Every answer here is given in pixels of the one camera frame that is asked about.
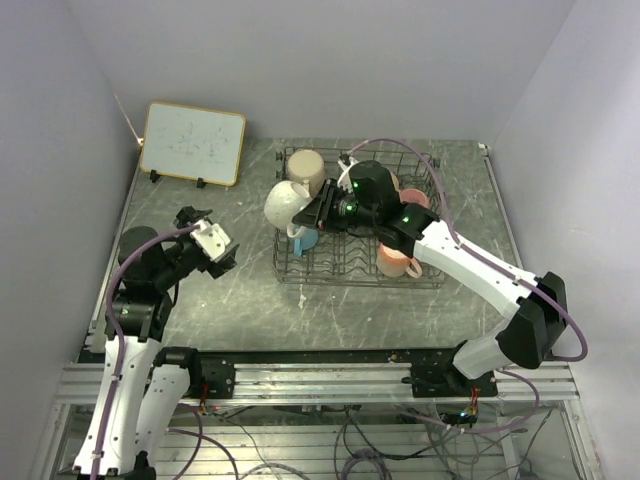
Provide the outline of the salmon pink mug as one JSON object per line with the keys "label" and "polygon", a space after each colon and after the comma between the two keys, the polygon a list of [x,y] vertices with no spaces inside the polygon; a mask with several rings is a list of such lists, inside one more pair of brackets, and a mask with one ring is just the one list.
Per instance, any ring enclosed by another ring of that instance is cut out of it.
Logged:
{"label": "salmon pink mug", "polygon": [[377,251],[376,266],[389,277],[401,277],[405,274],[412,278],[420,278],[423,270],[415,258],[410,258],[398,250],[380,244]]}

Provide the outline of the yellow framed whiteboard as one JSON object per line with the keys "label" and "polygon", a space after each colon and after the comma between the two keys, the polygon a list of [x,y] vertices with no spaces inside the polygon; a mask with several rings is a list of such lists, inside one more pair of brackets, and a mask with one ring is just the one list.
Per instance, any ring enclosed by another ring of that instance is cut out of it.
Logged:
{"label": "yellow framed whiteboard", "polygon": [[149,104],[140,157],[146,173],[205,184],[237,182],[243,115],[155,101]]}

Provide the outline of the white speckled mug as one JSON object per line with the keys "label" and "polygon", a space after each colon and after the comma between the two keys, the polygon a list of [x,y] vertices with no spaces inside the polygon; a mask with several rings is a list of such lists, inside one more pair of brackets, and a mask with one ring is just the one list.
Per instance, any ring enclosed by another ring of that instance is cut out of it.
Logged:
{"label": "white speckled mug", "polygon": [[280,181],[271,189],[265,200],[264,215],[276,229],[286,230],[293,217],[311,200],[309,191],[301,184],[289,180]]}

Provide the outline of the blue mug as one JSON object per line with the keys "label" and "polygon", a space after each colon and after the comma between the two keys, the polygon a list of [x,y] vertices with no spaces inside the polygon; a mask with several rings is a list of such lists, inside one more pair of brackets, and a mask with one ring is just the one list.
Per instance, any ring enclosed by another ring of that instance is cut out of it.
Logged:
{"label": "blue mug", "polygon": [[287,236],[293,242],[293,253],[302,256],[306,251],[315,247],[319,234],[315,229],[290,224],[287,227]]}

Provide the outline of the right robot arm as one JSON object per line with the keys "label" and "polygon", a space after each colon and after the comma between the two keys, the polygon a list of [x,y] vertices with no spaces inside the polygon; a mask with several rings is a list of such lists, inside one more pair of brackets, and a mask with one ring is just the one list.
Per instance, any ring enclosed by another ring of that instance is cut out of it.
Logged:
{"label": "right robot arm", "polygon": [[363,228],[384,246],[431,265],[487,301],[503,317],[493,331],[456,348],[440,373],[459,396],[490,370],[515,364],[536,369],[567,327],[566,287],[553,272],[538,276],[482,250],[437,213],[401,199],[390,172],[376,161],[353,165],[351,187],[334,179],[295,216],[294,224],[330,233]]}

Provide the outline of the pink floral mug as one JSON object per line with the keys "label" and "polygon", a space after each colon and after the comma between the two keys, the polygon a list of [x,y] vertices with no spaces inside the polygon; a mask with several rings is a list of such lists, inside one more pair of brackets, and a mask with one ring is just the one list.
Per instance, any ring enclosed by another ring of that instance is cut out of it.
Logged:
{"label": "pink floral mug", "polygon": [[399,192],[400,200],[409,204],[418,204],[427,209],[430,208],[430,199],[427,194],[419,189],[407,188]]}

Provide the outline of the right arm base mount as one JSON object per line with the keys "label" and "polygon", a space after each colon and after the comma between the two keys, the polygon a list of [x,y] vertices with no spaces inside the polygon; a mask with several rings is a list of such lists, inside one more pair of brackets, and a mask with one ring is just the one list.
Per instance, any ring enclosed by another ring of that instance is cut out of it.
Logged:
{"label": "right arm base mount", "polygon": [[412,364],[409,374],[401,378],[401,383],[411,387],[414,398],[470,398],[473,392],[480,398],[498,395],[492,372],[470,380],[451,366],[435,364]]}

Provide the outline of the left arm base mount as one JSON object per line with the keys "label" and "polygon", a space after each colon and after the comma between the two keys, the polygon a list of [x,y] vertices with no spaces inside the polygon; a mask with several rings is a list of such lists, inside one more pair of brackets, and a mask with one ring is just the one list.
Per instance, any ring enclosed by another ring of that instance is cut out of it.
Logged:
{"label": "left arm base mount", "polygon": [[186,396],[198,399],[231,399],[236,370],[225,356],[199,352],[189,366],[191,377]]}

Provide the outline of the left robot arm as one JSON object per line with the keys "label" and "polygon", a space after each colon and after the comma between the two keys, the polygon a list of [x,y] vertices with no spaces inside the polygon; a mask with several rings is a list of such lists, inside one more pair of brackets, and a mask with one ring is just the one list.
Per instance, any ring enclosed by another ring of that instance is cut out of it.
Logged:
{"label": "left robot arm", "polygon": [[105,298],[103,375],[72,465],[80,479],[155,478],[155,450],[176,407],[203,387],[197,349],[164,346],[164,331],[180,282],[193,272],[221,277],[235,267],[238,245],[207,210],[186,206],[174,226],[120,236]]}

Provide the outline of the aluminium frame rail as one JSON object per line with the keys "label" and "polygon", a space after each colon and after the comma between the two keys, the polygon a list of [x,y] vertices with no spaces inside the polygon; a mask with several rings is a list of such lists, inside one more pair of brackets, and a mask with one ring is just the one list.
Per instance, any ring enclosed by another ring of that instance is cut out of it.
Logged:
{"label": "aluminium frame rail", "polygon": [[[231,396],[212,392],[209,401],[217,405],[319,404],[319,403],[411,403],[440,398],[468,400],[471,389],[461,394],[438,393],[428,387],[420,393],[401,380],[410,374],[407,363],[373,364],[239,364],[230,388]],[[474,382],[479,396],[487,401],[577,400],[580,394],[568,365],[546,362],[538,370],[510,366]]]}

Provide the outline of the large beige mug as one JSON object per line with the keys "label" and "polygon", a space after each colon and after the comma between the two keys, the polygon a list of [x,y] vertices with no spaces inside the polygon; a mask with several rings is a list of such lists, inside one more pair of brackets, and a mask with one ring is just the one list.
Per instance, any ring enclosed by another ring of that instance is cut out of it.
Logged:
{"label": "large beige mug", "polygon": [[289,180],[308,188],[312,197],[316,196],[326,180],[325,162],[314,150],[297,150],[286,162]]}

